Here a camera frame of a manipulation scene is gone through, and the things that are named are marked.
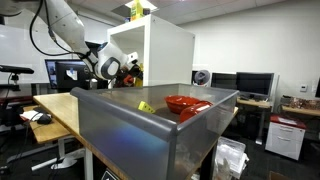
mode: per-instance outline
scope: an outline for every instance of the wall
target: wall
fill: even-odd
[[[181,27],[196,34],[197,66],[213,72],[274,72],[280,75],[278,100],[282,95],[314,99],[311,86],[320,77],[319,19],[320,1],[300,0]],[[300,92],[301,84],[308,85],[306,93]]]

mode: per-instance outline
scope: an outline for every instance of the red object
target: red object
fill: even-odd
[[[133,84],[133,77],[131,75],[128,75],[126,78],[123,79],[124,84]]]
[[[212,103],[208,101],[200,101],[196,105],[184,109],[180,114],[180,123],[183,123],[192,116],[199,114],[201,111],[209,108],[210,106],[212,106]]]
[[[180,114],[187,107],[197,104],[200,100],[190,96],[167,96],[164,98],[171,112]]]
[[[281,122],[281,121],[279,120],[279,118],[283,118],[283,119],[285,119],[285,120],[289,120],[289,121],[291,121],[291,122],[295,122],[295,124],[286,123],[286,122]],[[273,122],[273,123],[284,124],[284,125],[287,125],[287,126],[296,127],[296,128],[300,128],[300,129],[306,129],[306,128],[307,128],[306,125],[305,125],[303,122],[299,121],[299,120],[296,120],[296,119],[288,119],[288,118],[286,118],[286,117],[282,117],[282,116],[279,116],[279,115],[272,115],[272,116],[270,117],[270,121]]]

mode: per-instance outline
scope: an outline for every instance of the box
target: box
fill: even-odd
[[[290,179],[282,174],[270,171],[269,172],[269,180],[290,180]]]
[[[244,153],[246,145],[225,137],[220,137],[216,152],[216,161],[223,164],[223,159],[228,161],[230,166],[230,175],[240,179],[242,171],[246,167],[245,162],[248,161],[247,155]]]
[[[185,84],[85,91],[75,88],[81,136],[130,179],[186,179],[232,120],[238,91]],[[212,102],[179,124],[164,97]],[[156,110],[138,110],[141,101]]]

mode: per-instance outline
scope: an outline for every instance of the monitor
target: monitor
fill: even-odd
[[[270,96],[273,73],[237,72],[237,89],[240,95],[250,98]]]
[[[237,89],[237,75],[228,73],[212,73],[211,87]]]
[[[57,89],[69,91],[74,87],[89,89],[91,75],[83,62],[55,62]]]
[[[320,98],[320,78],[318,81],[318,87],[317,87],[317,91],[316,91],[316,97]]]
[[[51,89],[57,89],[57,76],[56,76],[56,62],[72,62],[76,64],[85,65],[82,60],[79,59],[45,59],[47,74],[49,78],[49,84]]]

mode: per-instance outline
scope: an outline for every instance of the black cable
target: black cable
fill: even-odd
[[[72,51],[69,51],[68,49],[65,49],[64,47],[62,47],[59,43],[58,43],[58,41],[56,40],[56,41],[53,41],[53,42],[55,42],[56,43],[56,45],[57,46],[59,46],[61,49],[63,49],[63,50],[65,50],[65,51],[67,51],[67,52],[69,52],[69,53],[73,53]]]
[[[30,122],[32,121],[32,119],[33,119],[36,115],[38,115],[39,113],[40,113],[40,112],[36,113],[36,114],[30,119],[29,124],[30,124]],[[40,127],[42,127],[42,126],[44,126],[44,125],[41,125],[41,126],[38,126],[38,127],[34,128],[33,131],[36,130],[36,129],[38,129],[38,128],[40,128]],[[12,166],[11,170],[12,170],[12,172],[14,172],[14,169],[17,167],[17,164],[18,164],[18,163],[15,164],[15,162],[19,162],[19,160],[21,159],[21,156],[22,156],[22,152],[24,151],[24,149],[25,149],[25,147],[26,147],[26,145],[27,145],[27,138],[28,138],[28,136],[29,136],[28,130],[29,130],[29,126],[26,127],[26,136],[25,136],[25,139],[24,139],[24,144],[23,144],[23,146],[21,146],[21,147],[19,148],[18,153],[16,154],[16,157],[15,157],[14,160],[12,161],[12,164],[11,164],[11,166]]]
[[[12,76],[12,73],[10,73],[9,77],[8,77],[8,85],[10,85],[10,78]],[[10,88],[7,89],[7,94],[6,96],[4,97],[4,102],[7,101],[7,98],[8,98],[8,95],[9,95],[9,91],[10,91]]]
[[[32,45],[33,45],[40,53],[42,53],[42,54],[44,54],[44,55],[47,55],[47,56],[62,56],[62,55],[68,55],[68,54],[77,54],[77,55],[80,55],[80,56],[85,56],[83,53],[80,53],[80,52],[67,52],[67,53],[60,53],[60,54],[49,54],[49,53],[45,53],[45,52],[41,51],[41,50],[38,48],[38,46],[35,44],[35,42],[34,42],[34,40],[33,40],[32,29],[33,29],[33,25],[34,25],[35,20],[37,19],[37,17],[38,17],[39,14],[40,14],[40,11],[41,11],[43,2],[44,2],[44,0],[41,0],[41,1],[40,1],[39,7],[38,7],[38,9],[37,9],[37,12],[36,12],[35,16],[32,18],[31,23],[30,23],[29,36],[30,36],[30,40],[31,40]]]
[[[48,176],[48,180],[50,179],[50,177],[52,176],[52,180],[54,180],[54,178],[57,176],[58,174],[58,162],[59,162],[60,158],[57,158],[56,162],[53,164],[53,168],[51,169],[51,172]]]
[[[17,164],[18,164],[18,162],[19,162],[19,160],[21,159],[21,156],[22,156],[22,152],[24,151],[24,149],[25,149],[25,147],[26,147],[26,145],[27,145],[27,138],[28,138],[28,127],[26,128],[26,136],[25,136],[25,139],[24,139],[24,144],[23,144],[23,146],[20,146],[20,148],[19,148],[19,150],[18,150],[18,153],[16,154],[16,157],[14,158],[14,160],[13,160],[13,162],[12,162],[12,164],[11,164],[11,166],[12,166],[12,168],[11,168],[11,170],[12,170],[12,172],[14,172],[14,169],[17,167]]]

